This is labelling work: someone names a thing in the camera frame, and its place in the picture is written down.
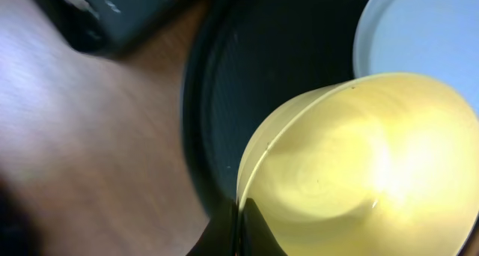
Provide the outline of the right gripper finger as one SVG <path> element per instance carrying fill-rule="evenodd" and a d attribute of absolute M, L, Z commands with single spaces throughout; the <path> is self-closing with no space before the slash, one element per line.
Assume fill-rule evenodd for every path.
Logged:
<path fill-rule="evenodd" d="M 224 202 L 187 256 L 286 256 L 255 201 Z"/>

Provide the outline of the yellow bowl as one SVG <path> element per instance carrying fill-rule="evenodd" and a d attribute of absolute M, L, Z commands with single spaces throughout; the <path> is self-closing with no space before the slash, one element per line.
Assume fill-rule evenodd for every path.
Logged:
<path fill-rule="evenodd" d="M 458 255 L 478 218 L 478 117 L 414 73 L 305 92 L 250 138 L 248 200 L 288 255 Z"/>

